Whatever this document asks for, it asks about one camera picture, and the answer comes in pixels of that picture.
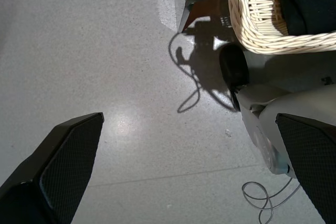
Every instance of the rubber wheel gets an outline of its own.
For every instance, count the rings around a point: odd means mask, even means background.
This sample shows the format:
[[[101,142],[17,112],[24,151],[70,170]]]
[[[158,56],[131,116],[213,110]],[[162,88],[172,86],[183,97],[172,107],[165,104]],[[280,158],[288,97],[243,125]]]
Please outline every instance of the rubber wheel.
[[[219,64],[232,104],[237,111],[240,111],[236,96],[237,88],[249,83],[249,72],[243,50],[236,44],[226,45],[219,53]]]

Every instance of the coiled wire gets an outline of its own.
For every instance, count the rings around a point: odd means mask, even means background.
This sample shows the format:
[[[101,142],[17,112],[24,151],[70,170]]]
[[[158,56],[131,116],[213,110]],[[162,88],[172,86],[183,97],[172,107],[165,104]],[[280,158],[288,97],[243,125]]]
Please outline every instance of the coiled wire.
[[[272,201],[271,201],[271,199],[273,198],[273,197],[275,197],[275,196],[277,196],[279,193],[281,193],[290,183],[291,183],[291,181],[292,181],[293,179],[291,178],[288,182],[287,182],[287,184],[285,184],[285,186],[280,190],[280,191],[278,191],[276,194],[274,194],[274,195],[271,195],[271,196],[269,196],[268,195],[268,192],[267,192],[267,190],[266,190],[266,188],[262,185],[262,184],[260,184],[260,183],[258,183],[258,182],[255,182],[255,181],[249,181],[249,182],[247,182],[247,183],[245,183],[245,184],[243,184],[243,186],[241,187],[242,189],[242,191],[243,191],[243,196],[244,196],[244,198],[246,199],[246,201],[251,205],[251,206],[253,206],[254,208],[257,208],[257,209],[259,209],[260,210],[260,213],[259,213],[259,216],[258,216],[258,220],[259,220],[259,223],[260,224],[263,224],[262,222],[261,222],[261,214],[262,214],[262,212],[263,211],[271,211],[271,215],[270,215],[270,217],[269,217],[269,219],[264,223],[264,224],[268,224],[268,223],[270,223],[270,221],[272,220],[272,218],[273,218],[273,210],[274,209],[276,209],[276,208],[278,208],[278,207],[280,207],[280,206],[282,206],[287,200],[289,200],[299,189],[300,189],[300,185],[286,198],[286,199],[284,199],[282,202],[280,202],[279,204],[277,204],[276,206],[273,206],[273,204],[272,204]],[[256,185],[256,186],[258,186],[261,190],[263,190],[264,191],[264,193],[265,193],[265,195],[266,195],[266,198],[256,198],[256,197],[252,197],[251,195],[249,195],[249,194],[247,194],[246,192],[245,192],[245,188],[248,186],[248,185]],[[265,202],[265,204],[264,204],[264,206],[263,207],[258,207],[258,206],[256,206],[255,204],[253,204],[250,200],[249,200],[249,198],[250,199],[254,199],[254,200],[266,200],[266,202]]]

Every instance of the black fabric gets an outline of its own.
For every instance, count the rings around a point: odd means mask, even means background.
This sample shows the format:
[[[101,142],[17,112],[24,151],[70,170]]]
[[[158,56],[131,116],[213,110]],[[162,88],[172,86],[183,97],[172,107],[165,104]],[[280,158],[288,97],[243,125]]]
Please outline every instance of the black fabric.
[[[280,0],[289,35],[336,30],[336,0]]]
[[[73,128],[42,173],[42,193],[60,224],[71,223],[90,180],[102,122],[97,115]]]
[[[324,221],[336,223],[336,127],[278,114],[277,124],[295,175]]]

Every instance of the small debris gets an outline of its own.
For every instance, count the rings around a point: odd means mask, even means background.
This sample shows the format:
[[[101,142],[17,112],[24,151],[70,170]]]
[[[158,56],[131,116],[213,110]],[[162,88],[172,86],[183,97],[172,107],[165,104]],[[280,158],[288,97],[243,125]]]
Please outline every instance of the small debris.
[[[232,137],[232,132],[230,130],[225,130],[225,135],[227,135],[229,138]]]

